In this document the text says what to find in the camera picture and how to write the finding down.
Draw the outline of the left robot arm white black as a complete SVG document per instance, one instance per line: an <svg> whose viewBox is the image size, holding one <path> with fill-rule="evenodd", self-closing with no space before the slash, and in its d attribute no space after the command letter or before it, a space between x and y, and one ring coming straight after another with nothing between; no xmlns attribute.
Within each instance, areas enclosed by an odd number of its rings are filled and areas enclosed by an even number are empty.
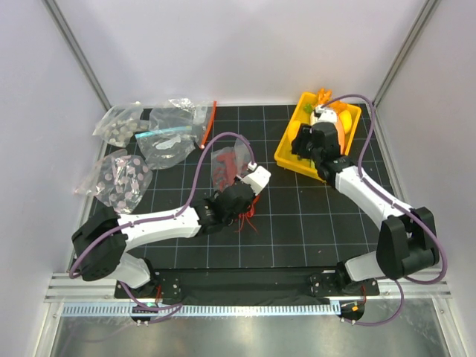
<svg viewBox="0 0 476 357"><path fill-rule="evenodd" d="M215 234L249 212L262 190L257 184L238 181L210 198L175 210L134 216L106 209L74 233L77 259L69 277L84 281L110 277L148 298L158 287L155 271L144 258L133 257L129 253L132 249L169 239Z"/></svg>

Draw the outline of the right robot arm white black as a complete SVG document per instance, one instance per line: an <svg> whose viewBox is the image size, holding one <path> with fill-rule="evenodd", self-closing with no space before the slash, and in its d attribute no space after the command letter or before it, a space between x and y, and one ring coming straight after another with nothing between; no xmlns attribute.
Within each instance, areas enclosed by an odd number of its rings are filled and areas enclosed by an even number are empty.
<svg viewBox="0 0 476 357"><path fill-rule="evenodd" d="M335 286L339 292L351 295L362 281L380 277L412 280L414 273L436 264L441 271L428 283L445 277L448 262L437 239L433 213L398 200L375 183L360 163L342 154L333 123L292 123L286 135L292 154L309 159L324 182L352 200L379 228L375 251L338 264Z"/></svg>

